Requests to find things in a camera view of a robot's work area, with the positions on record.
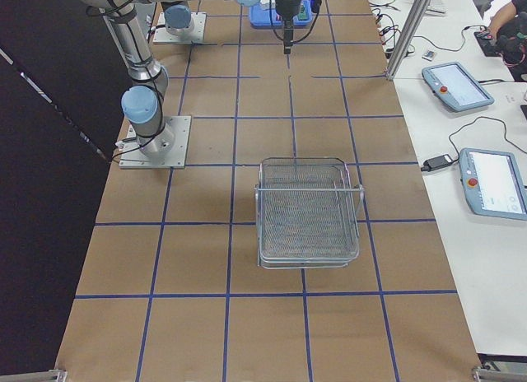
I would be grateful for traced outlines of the operator hand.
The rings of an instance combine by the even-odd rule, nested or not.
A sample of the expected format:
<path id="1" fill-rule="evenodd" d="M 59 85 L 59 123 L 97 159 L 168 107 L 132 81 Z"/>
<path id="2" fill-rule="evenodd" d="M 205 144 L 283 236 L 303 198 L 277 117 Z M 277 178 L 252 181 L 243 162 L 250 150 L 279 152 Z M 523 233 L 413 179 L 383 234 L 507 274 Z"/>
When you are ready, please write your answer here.
<path id="1" fill-rule="evenodd" d="M 497 38 L 498 31 L 503 27 L 503 22 L 497 18 L 493 18 L 487 28 L 488 34 L 493 38 Z"/>

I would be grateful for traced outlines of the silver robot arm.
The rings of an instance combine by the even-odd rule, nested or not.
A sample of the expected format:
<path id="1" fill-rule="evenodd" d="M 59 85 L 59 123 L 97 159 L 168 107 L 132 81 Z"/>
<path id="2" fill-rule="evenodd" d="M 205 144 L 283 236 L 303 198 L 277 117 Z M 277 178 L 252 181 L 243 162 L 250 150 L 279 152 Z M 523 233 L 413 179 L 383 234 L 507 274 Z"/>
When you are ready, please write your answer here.
<path id="1" fill-rule="evenodd" d="M 162 109 L 168 87 L 168 74 L 152 55 L 147 37 L 138 22 L 135 5 L 162 3 L 166 10 L 166 28 L 183 30 L 192 22 L 187 6 L 187 2 L 192 0 L 79 1 L 86 4 L 88 16 L 105 18 L 132 79 L 133 86 L 124 92 L 121 106 L 136 133 L 135 149 L 153 160 L 163 156 L 172 148 L 175 138 L 175 132 L 168 129 L 168 119 L 164 117 Z M 252 7 L 260 2 L 235 1 L 245 7 Z"/>
<path id="2" fill-rule="evenodd" d="M 194 28 L 192 12 L 187 1 L 163 2 L 161 6 L 164 12 L 166 29 L 169 33 L 177 35 L 191 31 Z"/>

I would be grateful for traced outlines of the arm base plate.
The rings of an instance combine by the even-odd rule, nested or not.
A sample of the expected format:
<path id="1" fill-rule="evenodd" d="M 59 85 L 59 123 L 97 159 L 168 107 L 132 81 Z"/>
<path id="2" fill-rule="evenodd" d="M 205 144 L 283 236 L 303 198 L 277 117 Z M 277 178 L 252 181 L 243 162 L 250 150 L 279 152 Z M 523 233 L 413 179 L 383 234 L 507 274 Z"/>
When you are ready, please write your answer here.
<path id="1" fill-rule="evenodd" d="M 192 12 L 189 28 L 173 30 L 166 28 L 165 13 L 162 12 L 154 30 L 152 41 L 154 44 L 202 44 L 207 19 L 206 12 Z"/>
<path id="2" fill-rule="evenodd" d="M 119 145 L 119 167 L 121 169 L 183 169 L 189 144 L 191 116 L 165 116 L 165 127 L 150 143 L 136 136 L 132 124 L 127 137 Z"/>

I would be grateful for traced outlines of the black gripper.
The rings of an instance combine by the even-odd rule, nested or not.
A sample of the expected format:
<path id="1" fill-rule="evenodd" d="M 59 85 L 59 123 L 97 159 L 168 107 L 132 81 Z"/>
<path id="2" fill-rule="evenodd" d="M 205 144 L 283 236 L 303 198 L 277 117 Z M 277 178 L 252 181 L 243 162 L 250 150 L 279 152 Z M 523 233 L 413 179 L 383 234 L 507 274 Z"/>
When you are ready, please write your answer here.
<path id="1" fill-rule="evenodd" d="M 302 0 L 275 0 L 276 13 L 281 17 L 283 53 L 290 54 L 294 45 L 294 17 L 300 12 Z"/>

